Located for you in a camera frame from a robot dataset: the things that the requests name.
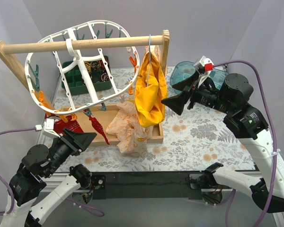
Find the white clip sock hanger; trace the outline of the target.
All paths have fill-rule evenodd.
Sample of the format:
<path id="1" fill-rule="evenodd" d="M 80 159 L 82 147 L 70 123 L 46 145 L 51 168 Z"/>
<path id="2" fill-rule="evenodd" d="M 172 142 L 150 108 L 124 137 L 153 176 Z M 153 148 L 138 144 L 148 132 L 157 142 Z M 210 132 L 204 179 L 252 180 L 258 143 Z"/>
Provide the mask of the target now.
<path id="1" fill-rule="evenodd" d="M 93 29 L 96 24 L 103 24 L 105 26 L 110 25 L 117 28 L 119 30 L 119 37 L 105 37 L 104 39 L 99 39 Z M 122 26 L 115 22 L 107 20 L 93 20 L 48 35 L 37 43 L 20 45 L 18 50 L 20 52 L 27 53 L 24 69 L 32 99 L 46 112 L 55 115 L 70 115 L 101 104 L 117 96 L 121 96 L 124 92 L 128 91 L 137 80 L 140 64 L 136 63 L 134 65 L 135 74 L 129 81 L 129 84 L 123 89 L 118 89 L 108 68 L 107 61 L 105 61 L 102 49 L 126 47 L 129 53 L 133 53 L 136 59 L 139 60 L 140 58 L 136 47 L 140 44 L 140 41 L 141 39 L 139 37 L 131 37 Z M 66 95 L 71 104 L 68 111 L 60 111 L 45 104 L 45 97 L 41 95 L 41 90 L 39 88 L 38 70 L 33 70 L 30 65 L 32 55 L 37 52 L 52 52 L 55 56 L 57 67 L 60 71 L 62 82 L 66 89 Z M 103 62 L 108 78 L 114 89 L 114 94 L 104 98 L 98 98 L 88 70 L 85 66 L 85 62 L 87 61 L 98 60 Z M 71 91 L 65 77 L 65 73 L 72 70 L 75 66 L 79 67 L 81 77 L 85 81 L 85 85 L 87 86 L 88 93 L 91 98 L 91 103 L 87 103 L 78 108 L 76 108 L 73 102 Z"/>

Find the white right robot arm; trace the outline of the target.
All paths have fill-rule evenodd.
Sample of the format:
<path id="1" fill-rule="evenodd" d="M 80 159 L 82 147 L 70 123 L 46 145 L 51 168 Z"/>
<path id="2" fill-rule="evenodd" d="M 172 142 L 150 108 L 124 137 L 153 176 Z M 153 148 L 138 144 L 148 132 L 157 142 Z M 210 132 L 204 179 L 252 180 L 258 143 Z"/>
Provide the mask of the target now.
<path id="1" fill-rule="evenodd" d="M 200 76 L 191 77 L 173 85 L 181 93 L 162 100 L 176 114 L 181 115 L 185 104 L 192 109 L 195 103 L 225 113 L 223 123 L 234 134 L 251 155 L 261 172 L 261 177 L 244 175 L 214 163 L 191 184 L 215 188 L 225 185 L 251 197 L 254 203 L 264 209 L 268 199 L 273 168 L 273 142 L 268 123 L 263 114 L 248 103 L 253 87 L 248 79 L 237 73 L 228 74 L 222 87 L 216 89 L 211 78 L 199 85 Z"/>

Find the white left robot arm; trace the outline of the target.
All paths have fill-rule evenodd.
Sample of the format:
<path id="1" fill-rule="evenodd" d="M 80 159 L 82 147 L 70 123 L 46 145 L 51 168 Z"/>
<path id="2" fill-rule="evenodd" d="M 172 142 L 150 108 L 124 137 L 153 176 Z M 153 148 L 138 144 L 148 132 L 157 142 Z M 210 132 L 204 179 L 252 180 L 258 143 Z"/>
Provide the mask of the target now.
<path id="1" fill-rule="evenodd" d="M 8 190 L 8 203 L 5 211 L 0 212 L 0 226 L 40 227 L 70 194 L 80 188 L 88 189 L 92 173 L 78 164 L 70 167 L 69 174 L 46 198 L 34 204 L 47 186 L 43 179 L 50 178 L 69 156 L 78 156 L 85 151 L 96 135 L 95 132 L 78 133 L 65 128 L 53 139 L 50 148 L 43 144 L 31 147 L 10 182 L 0 176 Z"/>

